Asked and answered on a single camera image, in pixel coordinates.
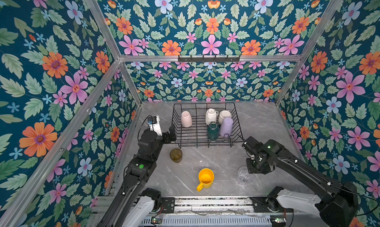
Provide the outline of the cream mug pink handle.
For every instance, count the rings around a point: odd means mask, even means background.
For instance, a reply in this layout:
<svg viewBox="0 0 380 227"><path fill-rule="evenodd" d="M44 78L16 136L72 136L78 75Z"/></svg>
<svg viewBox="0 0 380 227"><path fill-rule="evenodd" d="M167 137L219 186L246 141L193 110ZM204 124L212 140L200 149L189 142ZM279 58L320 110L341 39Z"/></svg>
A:
<svg viewBox="0 0 380 227"><path fill-rule="evenodd" d="M189 111L183 111L181 114L181 124L184 128L189 128L193 124L193 119Z"/></svg>

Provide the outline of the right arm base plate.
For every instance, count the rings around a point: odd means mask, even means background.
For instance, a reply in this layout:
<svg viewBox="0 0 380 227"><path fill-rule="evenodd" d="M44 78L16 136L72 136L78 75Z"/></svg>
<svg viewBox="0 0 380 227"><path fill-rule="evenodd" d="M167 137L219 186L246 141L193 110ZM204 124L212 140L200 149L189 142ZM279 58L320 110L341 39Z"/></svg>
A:
<svg viewBox="0 0 380 227"><path fill-rule="evenodd" d="M256 213L293 213L290 208L283 208L277 201L268 201L267 196L251 196L252 207Z"/></svg>

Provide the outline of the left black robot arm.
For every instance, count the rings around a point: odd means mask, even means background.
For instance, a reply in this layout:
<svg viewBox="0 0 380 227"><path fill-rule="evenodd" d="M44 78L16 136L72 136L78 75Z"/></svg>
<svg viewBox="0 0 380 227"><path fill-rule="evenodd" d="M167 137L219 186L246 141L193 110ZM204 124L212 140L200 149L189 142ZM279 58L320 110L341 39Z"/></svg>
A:
<svg viewBox="0 0 380 227"><path fill-rule="evenodd" d="M173 125L161 136L151 128L144 130L138 152L126 167L122 185L98 227L137 227L149 213L161 208L160 191L143 188L157 167L163 146L176 139Z"/></svg>

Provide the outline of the white ceramic mug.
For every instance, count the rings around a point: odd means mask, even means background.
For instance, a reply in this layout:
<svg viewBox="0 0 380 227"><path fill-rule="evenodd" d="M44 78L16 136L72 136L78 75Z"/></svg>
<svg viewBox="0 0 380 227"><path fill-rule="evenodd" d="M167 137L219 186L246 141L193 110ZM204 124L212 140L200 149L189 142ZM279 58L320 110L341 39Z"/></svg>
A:
<svg viewBox="0 0 380 227"><path fill-rule="evenodd" d="M205 123L207 125L210 125L212 122L216 123L218 118L219 112L215 110L214 108L209 108L205 115Z"/></svg>

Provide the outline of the dark green mug white interior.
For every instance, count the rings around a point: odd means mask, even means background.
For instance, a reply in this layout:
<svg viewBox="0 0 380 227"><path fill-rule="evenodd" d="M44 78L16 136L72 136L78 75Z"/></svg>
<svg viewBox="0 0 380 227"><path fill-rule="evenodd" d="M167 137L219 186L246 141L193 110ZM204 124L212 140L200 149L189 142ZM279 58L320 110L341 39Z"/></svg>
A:
<svg viewBox="0 0 380 227"><path fill-rule="evenodd" d="M216 122L211 122L207 127L207 138L210 141L215 141L219 137L219 126Z"/></svg>

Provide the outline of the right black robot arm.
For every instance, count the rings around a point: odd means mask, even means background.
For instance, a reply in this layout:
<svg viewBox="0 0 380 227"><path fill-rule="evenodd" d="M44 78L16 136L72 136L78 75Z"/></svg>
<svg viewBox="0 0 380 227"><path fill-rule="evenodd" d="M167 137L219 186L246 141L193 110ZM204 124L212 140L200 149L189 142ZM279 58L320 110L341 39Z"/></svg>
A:
<svg viewBox="0 0 380 227"><path fill-rule="evenodd" d="M301 161L275 140L261 143L247 138L242 147L250 174L266 175L280 168L303 183L313 194L293 192L276 186L266 197L270 211L294 209L320 217L330 227L348 227L357 210L357 188L351 182L341 183Z"/></svg>

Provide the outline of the white mug red interior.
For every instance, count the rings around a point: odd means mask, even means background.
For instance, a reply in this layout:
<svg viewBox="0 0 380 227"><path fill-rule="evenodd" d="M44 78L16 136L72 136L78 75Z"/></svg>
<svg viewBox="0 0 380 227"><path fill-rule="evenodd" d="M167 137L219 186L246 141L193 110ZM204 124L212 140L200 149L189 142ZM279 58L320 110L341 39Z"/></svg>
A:
<svg viewBox="0 0 380 227"><path fill-rule="evenodd" d="M229 110L222 110L219 112L218 122L222 124L225 118L231 118L232 114Z"/></svg>

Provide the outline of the lilac plastic cup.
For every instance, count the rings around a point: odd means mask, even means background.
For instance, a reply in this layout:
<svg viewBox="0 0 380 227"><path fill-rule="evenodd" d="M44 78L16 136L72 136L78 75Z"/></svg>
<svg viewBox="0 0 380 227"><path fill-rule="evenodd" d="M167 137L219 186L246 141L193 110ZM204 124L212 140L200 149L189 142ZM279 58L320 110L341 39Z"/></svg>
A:
<svg viewBox="0 0 380 227"><path fill-rule="evenodd" d="M219 134L222 137L229 137L232 133L234 121L232 118L227 117L223 120L221 126L220 126L220 131Z"/></svg>

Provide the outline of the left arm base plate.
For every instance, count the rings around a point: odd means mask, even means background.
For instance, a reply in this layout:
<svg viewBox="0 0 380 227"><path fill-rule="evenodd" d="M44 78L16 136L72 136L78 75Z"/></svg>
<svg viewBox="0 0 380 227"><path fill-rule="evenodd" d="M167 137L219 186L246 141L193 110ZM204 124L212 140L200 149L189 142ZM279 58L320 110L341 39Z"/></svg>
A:
<svg viewBox="0 0 380 227"><path fill-rule="evenodd" d="M175 204L175 197L160 197L157 200L155 200L153 213L172 214L174 213Z"/></svg>

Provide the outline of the clear glass cup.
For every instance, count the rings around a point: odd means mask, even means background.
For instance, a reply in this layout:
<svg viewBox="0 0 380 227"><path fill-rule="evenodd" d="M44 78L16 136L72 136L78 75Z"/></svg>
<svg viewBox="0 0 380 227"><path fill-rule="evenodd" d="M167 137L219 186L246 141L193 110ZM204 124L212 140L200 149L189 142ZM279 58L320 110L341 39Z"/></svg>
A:
<svg viewBox="0 0 380 227"><path fill-rule="evenodd" d="M253 179L252 174L248 172L248 168L246 166L239 168L238 179L246 183L252 182L252 179Z"/></svg>

